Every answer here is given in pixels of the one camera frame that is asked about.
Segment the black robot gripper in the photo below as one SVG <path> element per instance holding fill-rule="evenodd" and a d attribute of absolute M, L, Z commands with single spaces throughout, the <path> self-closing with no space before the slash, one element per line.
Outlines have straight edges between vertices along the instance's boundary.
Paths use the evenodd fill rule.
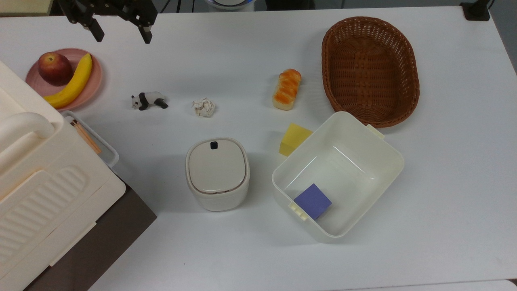
<path fill-rule="evenodd" d="M 150 44 L 151 28 L 158 11 L 151 0 L 58 0 L 63 14 L 71 23 L 83 25 L 97 42 L 105 36 L 94 15 L 116 15 L 139 28 L 144 43 Z"/>

